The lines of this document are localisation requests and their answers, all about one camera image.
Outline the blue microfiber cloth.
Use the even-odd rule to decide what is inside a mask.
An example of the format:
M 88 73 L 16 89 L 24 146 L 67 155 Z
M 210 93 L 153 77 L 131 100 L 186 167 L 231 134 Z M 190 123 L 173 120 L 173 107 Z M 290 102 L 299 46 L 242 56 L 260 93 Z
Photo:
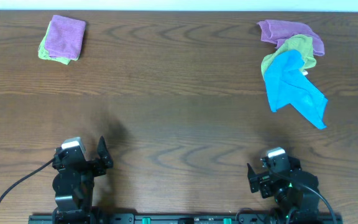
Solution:
M 328 99 L 300 71 L 304 65 L 301 53 L 289 50 L 276 56 L 264 74 L 267 99 L 272 112 L 292 105 L 318 129 L 323 122 Z

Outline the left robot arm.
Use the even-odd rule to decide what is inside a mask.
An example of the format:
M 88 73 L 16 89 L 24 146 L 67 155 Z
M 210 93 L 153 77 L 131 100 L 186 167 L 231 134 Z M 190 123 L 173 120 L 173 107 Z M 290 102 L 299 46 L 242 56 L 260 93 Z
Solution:
M 58 171 L 52 187 L 57 208 L 52 213 L 54 224 L 109 223 L 98 207 L 93 207 L 94 178 L 113 167 L 106 141 L 100 137 L 98 158 L 86 160 L 80 137 L 67 139 L 56 149 L 52 167 Z

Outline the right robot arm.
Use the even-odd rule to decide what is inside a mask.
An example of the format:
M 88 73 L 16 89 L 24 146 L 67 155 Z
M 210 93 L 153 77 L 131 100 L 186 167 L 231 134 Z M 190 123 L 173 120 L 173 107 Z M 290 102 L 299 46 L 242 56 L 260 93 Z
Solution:
M 300 160 L 282 154 L 261 158 L 267 171 L 257 174 L 248 165 L 247 178 L 252 193 L 273 197 L 273 208 L 264 223 L 318 223 L 319 190 L 317 176 L 302 170 Z

